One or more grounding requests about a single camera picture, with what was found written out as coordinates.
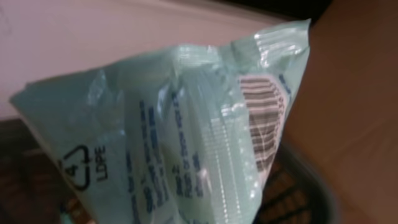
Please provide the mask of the pale green plastic pouch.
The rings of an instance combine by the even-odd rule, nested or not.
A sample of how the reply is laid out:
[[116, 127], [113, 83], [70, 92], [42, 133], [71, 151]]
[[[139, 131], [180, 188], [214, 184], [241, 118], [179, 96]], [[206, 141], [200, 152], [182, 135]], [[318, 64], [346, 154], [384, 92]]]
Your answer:
[[30, 83], [11, 104], [96, 223], [252, 223], [310, 20]]

